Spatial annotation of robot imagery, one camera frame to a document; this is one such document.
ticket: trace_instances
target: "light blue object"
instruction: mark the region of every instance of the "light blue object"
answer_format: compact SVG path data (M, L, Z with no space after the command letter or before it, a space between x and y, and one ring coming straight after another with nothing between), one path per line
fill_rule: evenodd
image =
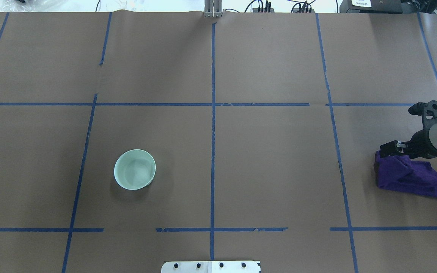
M130 150L119 157L114 166L114 178L127 190L139 190L153 181L156 173L154 158L144 150Z

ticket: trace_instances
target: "white bracket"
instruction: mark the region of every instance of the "white bracket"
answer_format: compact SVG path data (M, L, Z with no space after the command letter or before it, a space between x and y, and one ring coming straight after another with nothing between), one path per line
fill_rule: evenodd
M205 17L222 17L222 0L205 0Z
M166 262L161 273L260 273L259 261Z

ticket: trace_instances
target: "blue cloth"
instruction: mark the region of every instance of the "blue cloth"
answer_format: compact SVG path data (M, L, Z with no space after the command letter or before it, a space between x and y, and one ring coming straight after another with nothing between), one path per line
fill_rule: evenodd
M437 172L429 162L408 155L380 158L378 151L374 167L379 188L437 197Z

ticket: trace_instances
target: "bowl rim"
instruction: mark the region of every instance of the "bowl rim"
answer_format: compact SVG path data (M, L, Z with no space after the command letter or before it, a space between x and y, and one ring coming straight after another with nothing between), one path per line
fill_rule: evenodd
M151 157L151 159L152 159L153 174L151 175L151 178L149 179L149 181L148 181L144 186L139 187L139 188L127 188L127 187L123 186L123 185L120 183L120 181L119 181L119 179L118 179L118 177L117 177L117 174L116 174L116 171L117 171L116 168L117 168L117 166L118 166L118 163L122 160L122 158L123 158L126 154L128 154L128 153L132 153L132 152L145 152L145 153L146 153L147 155L149 155L149 157ZM154 157L153 157L149 152L147 152L147 151L145 151L145 150L141 150L141 149L133 149L133 150L129 150L129 151L127 151L127 152L121 154L121 156L117 159L116 164L114 164L114 179L116 180L116 182L118 183L118 185L120 185L121 187L125 188L126 190L140 190L141 188L146 187L147 185L151 184L151 182L152 182L153 179L154 179L154 175L155 175L155 174L156 174L156 161L154 161Z

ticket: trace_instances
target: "gray metal bracket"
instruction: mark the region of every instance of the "gray metal bracket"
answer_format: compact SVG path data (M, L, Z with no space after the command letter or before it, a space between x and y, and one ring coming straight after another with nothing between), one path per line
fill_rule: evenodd
M222 17L222 0L205 0L205 17Z

